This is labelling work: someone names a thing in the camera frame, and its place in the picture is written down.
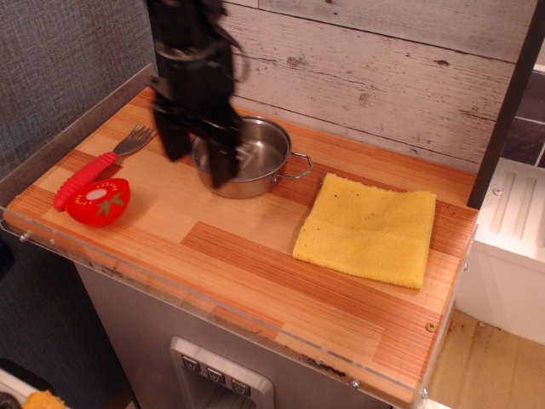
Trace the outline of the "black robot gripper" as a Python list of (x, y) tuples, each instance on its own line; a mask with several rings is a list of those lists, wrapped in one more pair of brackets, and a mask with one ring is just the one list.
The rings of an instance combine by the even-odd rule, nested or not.
[[(153, 114), (158, 134), (171, 161), (191, 152), (188, 128), (233, 132), (242, 119), (230, 104), (236, 77), (232, 50), (242, 46), (221, 26), (152, 26), (158, 75)], [(220, 188), (239, 171), (241, 141), (208, 141), (213, 188)]]

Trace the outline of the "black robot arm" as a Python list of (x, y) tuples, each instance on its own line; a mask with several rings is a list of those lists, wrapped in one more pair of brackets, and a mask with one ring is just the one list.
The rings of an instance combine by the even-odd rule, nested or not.
[(158, 65), (153, 111), (165, 152), (176, 161), (197, 136), (208, 150), (212, 185), (222, 187), (238, 173), (243, 124), (230, 104), (238, 43), (219, 24), (225, 9), (220, 1), (150, 1), (147, 10)]

